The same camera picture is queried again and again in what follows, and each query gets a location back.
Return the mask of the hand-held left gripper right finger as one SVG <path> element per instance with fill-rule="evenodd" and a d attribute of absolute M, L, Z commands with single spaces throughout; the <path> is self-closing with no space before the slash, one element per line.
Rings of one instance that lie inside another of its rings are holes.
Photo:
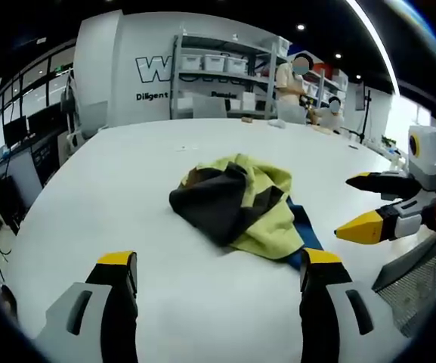
<path fill-rule="evenodd" d="M 301 251 L 302 362 L 391 362 L 408 345 L 383 298 L 336 255 Z"/>

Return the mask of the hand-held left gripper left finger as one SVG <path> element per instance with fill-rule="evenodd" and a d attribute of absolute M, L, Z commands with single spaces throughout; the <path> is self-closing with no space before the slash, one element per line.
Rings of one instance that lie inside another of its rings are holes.
<path fill-rule="evenodd" d="M 137 254 L 107 253 L 45 313 L 35 339 L 49 362 L 137 362 Z"/>

